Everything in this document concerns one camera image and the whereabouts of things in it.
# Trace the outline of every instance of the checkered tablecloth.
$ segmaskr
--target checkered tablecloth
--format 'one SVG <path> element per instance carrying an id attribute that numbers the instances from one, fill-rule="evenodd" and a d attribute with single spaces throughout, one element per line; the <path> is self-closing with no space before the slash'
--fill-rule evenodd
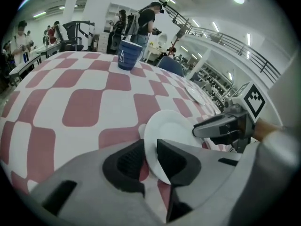
<path id="1" fill-rule="evenodd" d="M 185 86 L 198 90 L 199 105 Z M 0 119 L 0 162 L 15 188 L 29 193 L 72 158 L 117 143 L 138 140 L 150 117 L 175 110 L 192 124 L 217 107 L 194 83 L 160 68 L 137 63 L 131 71 L 117 57 L 64 52 L 42 62 L 18 85 Z M 203 146 L 226 150 L 209 139 Z M 146 202 L 165 220 L 170 186 L 149 171 L 140 180 Z"/>

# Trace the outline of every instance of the woman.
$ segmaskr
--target woman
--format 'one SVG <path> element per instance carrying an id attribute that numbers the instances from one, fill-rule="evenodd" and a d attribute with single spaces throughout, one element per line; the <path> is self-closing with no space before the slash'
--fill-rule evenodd
<path id="1" fill-rule="evenodd" d="M 110 35 L 108 39 L 108 45 L 107 45 L 107 54 L 114 55 L 116 53 L 116 50 L 111 49 L 112 45 L 112 37 L 113 35 L 121 36 L 125 26 L 126 26 L 126 11 L 120 10 L 118 16 L 115 16 L 113 21 L 110 22 L 111 29 L 110 29 Z"/>

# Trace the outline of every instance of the blue mug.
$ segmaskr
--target blue mug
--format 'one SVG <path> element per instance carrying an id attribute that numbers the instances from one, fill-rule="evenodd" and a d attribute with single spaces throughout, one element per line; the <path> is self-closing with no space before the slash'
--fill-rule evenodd
<path id="1" fill-rule="evenodd" d="M 142 46 L 122 40 L 118 48 L 118 67 L 123 70 L 131 70 L 142 56 Z"/>

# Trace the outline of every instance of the table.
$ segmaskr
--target table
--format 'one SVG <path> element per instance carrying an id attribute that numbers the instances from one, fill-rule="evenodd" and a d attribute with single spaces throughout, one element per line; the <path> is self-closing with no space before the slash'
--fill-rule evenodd
<path id="1" fill-rule="evenodd" d="M 19 80 L 21 81 L 21 77 L 20 75 L 26 71 L 30 66 L 33 66 L 34 62 L 38 62 L 38 64 L 40 64 L 41 61 L 41 56 L 40 55 L 35 55 L 33 57 L 30 57 L 29 60 L 26 63 L 21 63 L 19 65 L 17 65 L 10 73 L 10 77 L 13 81 L 13 83 L 15 84 L 15 86 L 17 86 L 17 83 L 15 81 L 15 78 L 19 78 Z"/>
<path id="2" fill-rule="evenodd" d="M 0 163 L 15 188 L 29 193 L 78 155 L 138 140 L 157 111 L 175 110 L 196 124 L 218 110 L 191 81 L 139 62 L 121 70 L 117 60 L 96 52 L 58 53 L 21 81 L 0 119 Z M 199 91 L 206 105 L 196 103 L 185 86 Z M 227 150 L 210 139 L 202 146 Z M 170 185 L 146 162 L 140 181 L 146 202 L 165 221 Z"/>
<path id="3" fill-rule="evenodd" d="M 157 49 L 157 48 L 152 47 L 152 46 L 149 46 L 149 47 L 148 47 L 148 52 L 147 52 L 147 56 L 146 56 L 146 61 L 145 61 L 145 62 L 146 62 L 146 63 L 148 62 L 148 60 L 149 60 L 151 54 L 159 55 L 159 54 L 164 53 L 164 52 L 166 52 L 166 51 Z"/>
<path id="4" fill-rule="evenodd" d="M 58 44 L 55 44 L 52 46 L 48 46 L 47 48 L 46 47 L 41 48 L 41 49 L 37 50 L 37 53 L 39 53 L 41 55 L 45 55 L 46 58 L 48 58 L 54 52 L 59 51 L 60 47 L 61 47 L 61 44 L 58 43 Z"/>

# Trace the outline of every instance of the handrail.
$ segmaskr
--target handrail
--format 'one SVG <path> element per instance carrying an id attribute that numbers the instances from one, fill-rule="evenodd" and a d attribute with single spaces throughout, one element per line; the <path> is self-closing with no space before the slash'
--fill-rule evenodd
<path id="1" fill-rule="evenodd" d="M 186 34 L 203 37 L 204 33 L 207 38 L 211 41 L 220 44 L 221 46 L 238 53 L 240 56 L 244 56 L 246 59 L 250 60 L 256 67 L 259 68 L 260 73 L 264 73 L 273 83 L 275 83 L 281 76 L 281 73 L 260 53 L 255 49 L 251 48 L 247 44 L 233 38 L 225 33 L 216 32 L 211 29 L 201 28 L 193 26 L 189 23 L 189 20 L 180 15 L 170 6 L 166 5 L 165 10 L 168 15 L 173 19 L 173 23 L 178 26 L 183 26 L 186 22 Z"/>

